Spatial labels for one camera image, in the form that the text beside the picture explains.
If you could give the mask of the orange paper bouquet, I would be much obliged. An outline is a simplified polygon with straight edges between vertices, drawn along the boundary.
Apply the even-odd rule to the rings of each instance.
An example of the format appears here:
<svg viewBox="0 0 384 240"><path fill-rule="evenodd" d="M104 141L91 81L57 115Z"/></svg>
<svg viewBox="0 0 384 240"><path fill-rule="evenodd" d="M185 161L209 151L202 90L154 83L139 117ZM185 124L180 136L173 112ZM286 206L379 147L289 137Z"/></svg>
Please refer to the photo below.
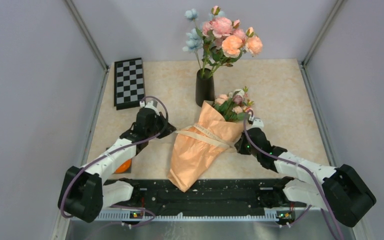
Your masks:
<svg viewBox="0 0 384 240"><path fill-rule="evenodd" d="M234 143L242 134L241 123L252 109L254 101L248 96L247 86L220 94L214 101L204 101L197 122L222 140ZM225 150L194 138L176 134L168 179L186 192L206 172Z"/></svg>

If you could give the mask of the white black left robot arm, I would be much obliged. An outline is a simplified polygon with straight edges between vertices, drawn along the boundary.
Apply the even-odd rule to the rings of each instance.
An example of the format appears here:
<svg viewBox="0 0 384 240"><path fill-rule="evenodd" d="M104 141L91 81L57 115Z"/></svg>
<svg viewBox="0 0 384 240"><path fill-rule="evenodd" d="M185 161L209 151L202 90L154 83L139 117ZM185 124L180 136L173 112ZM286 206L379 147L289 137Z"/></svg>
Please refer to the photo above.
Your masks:
<svg viewBox="0 0 384 240"><path fill-rule="evenodd" d="M164 138L176 128L169 123L169 114L163 102L154 96L139 102L136 120L122 133L115 143L95 160L80 166L72 166L62 182L57 206L62 217L76 217L87 223L93 222L103 208L124 202L134 207L140 202L140 193L125 181L106 185L106 181L127 160L133 159L149 144ZM158 111L161 105L164 113Z"/></svg>

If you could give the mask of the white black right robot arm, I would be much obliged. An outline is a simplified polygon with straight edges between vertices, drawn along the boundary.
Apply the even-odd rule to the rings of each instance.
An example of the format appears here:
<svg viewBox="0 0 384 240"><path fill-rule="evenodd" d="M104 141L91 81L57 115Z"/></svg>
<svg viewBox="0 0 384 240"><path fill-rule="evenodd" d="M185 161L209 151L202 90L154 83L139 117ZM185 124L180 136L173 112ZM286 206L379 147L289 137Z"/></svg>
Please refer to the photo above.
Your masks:
<svg viewBox="0 0 384 240"><path fill-rule="evenodd" d="M270 143L260 118L250 116L234 145L241 155L252 155L265 169L283 174L283 182L273 192L279 206L300 202L328 211L347 227L354 227L377 203L377 199L350 165L322 165L296 156Z"/></svg>

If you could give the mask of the black cylindrical vase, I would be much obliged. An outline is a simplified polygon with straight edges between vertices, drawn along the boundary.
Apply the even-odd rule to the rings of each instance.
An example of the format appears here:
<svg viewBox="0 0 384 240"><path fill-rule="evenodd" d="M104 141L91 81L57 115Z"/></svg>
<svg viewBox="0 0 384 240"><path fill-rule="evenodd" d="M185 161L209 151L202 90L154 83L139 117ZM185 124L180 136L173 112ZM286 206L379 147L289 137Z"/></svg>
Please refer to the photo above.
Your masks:
<svg viewBox="0 0 384 240"><path fill-rule="evenodd" d="M204 101L215 100L214 77L208 68L200 69L196 73L195 103L201 107Z"/></svg>

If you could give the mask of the pink orange blue flowers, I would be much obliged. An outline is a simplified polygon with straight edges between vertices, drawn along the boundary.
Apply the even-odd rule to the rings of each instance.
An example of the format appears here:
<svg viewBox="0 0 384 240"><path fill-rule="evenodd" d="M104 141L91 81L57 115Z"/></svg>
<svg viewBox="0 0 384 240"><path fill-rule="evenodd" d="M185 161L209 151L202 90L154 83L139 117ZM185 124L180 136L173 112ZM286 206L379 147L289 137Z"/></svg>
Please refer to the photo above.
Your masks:
<svg viewBox="0 0 384 240"><path fill-rule="evenodd" d="M253 27L244 30L239 19L230 20L219 6L210 10L210 20L197 23L198 11L186 10L184 17L194 24L186 34L184 52L194 53L198 66L198 76L211 78L220 67L231 68L243 55L252 57L263 51L263 42Z"/></svg>

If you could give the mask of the black grey chessboard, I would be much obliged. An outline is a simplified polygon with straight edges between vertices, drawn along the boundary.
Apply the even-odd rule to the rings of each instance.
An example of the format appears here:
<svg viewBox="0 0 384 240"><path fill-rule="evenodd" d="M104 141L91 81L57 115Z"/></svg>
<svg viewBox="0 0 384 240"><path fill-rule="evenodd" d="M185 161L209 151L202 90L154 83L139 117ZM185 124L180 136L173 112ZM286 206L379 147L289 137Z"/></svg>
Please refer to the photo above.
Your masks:
<svg viewBox="0 0 384 240"><path fill-rule="evenodd" d="M145 97L143 60L132 58L114 63L114 106L116 110L136 108Z"/></svg>

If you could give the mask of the orange curved toy track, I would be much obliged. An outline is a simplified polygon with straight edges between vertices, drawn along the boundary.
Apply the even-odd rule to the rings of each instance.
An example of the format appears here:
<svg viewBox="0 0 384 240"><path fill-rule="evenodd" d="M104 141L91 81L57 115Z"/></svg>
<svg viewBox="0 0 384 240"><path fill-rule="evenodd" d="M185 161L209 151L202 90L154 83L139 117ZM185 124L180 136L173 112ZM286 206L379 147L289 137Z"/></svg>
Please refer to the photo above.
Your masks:
<svg viewBox="0 0 384 240"><path fill-rule="evenodd" d="M114 172L114 174L122 174L128 171L131 168L132 159L128 159L123 164L121 164Z"/></svg>

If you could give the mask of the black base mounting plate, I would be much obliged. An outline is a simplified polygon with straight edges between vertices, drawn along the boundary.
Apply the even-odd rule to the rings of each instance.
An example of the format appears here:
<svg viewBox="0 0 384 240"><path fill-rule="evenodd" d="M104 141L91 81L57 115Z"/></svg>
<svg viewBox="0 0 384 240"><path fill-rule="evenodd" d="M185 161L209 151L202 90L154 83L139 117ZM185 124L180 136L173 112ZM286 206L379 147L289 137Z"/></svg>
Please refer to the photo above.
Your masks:
<svg viewBox="0 0 384 240"><path fill-rule="evenodd" d="M239 217L262 216L266 209L289 207L293 202L284 194L290 177L272 179L201 179L186 192L167 179L107 180L106 185L124 181L133 187L126 207L145 208L157 216Z"/></svg>

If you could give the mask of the aluminium frame rail right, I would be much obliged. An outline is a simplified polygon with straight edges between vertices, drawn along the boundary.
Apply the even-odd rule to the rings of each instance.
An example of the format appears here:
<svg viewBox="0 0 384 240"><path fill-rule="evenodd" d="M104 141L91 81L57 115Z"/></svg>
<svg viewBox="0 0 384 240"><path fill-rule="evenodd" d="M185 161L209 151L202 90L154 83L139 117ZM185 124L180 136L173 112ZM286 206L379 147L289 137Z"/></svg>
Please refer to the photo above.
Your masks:
<svg viewBox="0 0 384 240"><path fill-rule="evenodd" d="M339 12L342 10L344 4L347 0L336 0L330 12L328 13L325 21L323 22L321 28L319 29L314 41L312 42L307 54L304 59L301 61L302 68L305 69L310 62L312 61L314 54L318 50L322 41L324 40L326 34L329 32L331 26L333 25L335 19L337 18Z"/></svg>

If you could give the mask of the aluminium frame rail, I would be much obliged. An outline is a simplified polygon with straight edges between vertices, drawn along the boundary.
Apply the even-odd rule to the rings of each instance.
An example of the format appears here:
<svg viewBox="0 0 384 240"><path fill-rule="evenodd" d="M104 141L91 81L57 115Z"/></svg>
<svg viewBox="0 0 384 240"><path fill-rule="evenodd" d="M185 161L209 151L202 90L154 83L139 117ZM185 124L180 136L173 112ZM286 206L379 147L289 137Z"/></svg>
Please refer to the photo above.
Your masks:
<svg viewBox="0 0 384 240"><path fill-rule="evenodd" d="M314 54L318 50L322 41L324 40L326 34L329 32L331 26L333 25L335 19L337 18L339 12L342 10L344 4L347 0L336 0L330 12L328 13L325 21L323 22L321 28L319 29L314 41L312 42L307 54L304 59L301 61L302 68L305 69L310 62L312 61Z"/></svg>
<svg viewBox="0 0 384 240"><path fill-rule="evenodd" d="M273 222L287 226L302 218L308 205L291 202L270 186L253 181L201 181L181 192L167 181L141 181L130 200L104 207L91 217L73 216L83 223L98 221L137 225L145 222Z"/></svg>
<svg viewBox="0 0 384 240"><path fill-rule="evenodd" d="M89 49L91 50L93 56L101 66L101 68L104 71L108 70L108 64L106 63L101 51L99 50L98 45L96 44L91 32L89 31L85 21L83 20L83 17L81 13L79 12L77 6L75 5L73 0L63 0L63 3L65 4L66 8L68 9L70 15L72 16L75 24L77 25L81 35L83 36L84 40L86 41Z"/></svg>

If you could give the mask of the aluminium front frame rail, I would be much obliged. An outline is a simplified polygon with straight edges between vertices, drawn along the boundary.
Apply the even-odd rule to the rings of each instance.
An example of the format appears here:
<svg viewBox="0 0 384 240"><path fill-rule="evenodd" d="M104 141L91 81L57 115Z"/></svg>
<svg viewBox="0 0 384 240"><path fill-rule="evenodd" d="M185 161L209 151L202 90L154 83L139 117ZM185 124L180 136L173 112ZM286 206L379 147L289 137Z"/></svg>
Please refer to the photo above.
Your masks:
<svg viewBox="0 0 384 240"><path fill-rule="evenodd" d="M137 225L145 222L273 222L287 226L302 218L308 205L291 202L270 186L253 181L201 181L181 192L167 181L141 181L130 200L104 207L91 217L73 216L83 223L98 221Z"/></svg>

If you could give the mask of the aluminium frame rail left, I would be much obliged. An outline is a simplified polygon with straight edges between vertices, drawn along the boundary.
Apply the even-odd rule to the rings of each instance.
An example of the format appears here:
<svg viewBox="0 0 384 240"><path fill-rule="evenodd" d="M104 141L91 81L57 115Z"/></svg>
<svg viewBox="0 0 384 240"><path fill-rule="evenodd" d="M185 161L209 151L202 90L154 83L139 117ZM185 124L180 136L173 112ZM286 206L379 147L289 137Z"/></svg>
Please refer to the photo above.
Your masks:
<svg viewBox="0 0 384 240"><path fill-rule="evenodd" d="M101 68L104 71L108 70L108 64L106 63L101 51L99 50L98 45L96 44L91 32L89 31L85 21L83 20L83 17L81 13L79 12L77 6L75 5L73 0L63 0L63 3L65 4L66 8L68 9L70 15L72 16L75 24L77 25L81 35L83 36L84 40L86 41L89 49L91 50L93 56L101 66Z"/></svg>

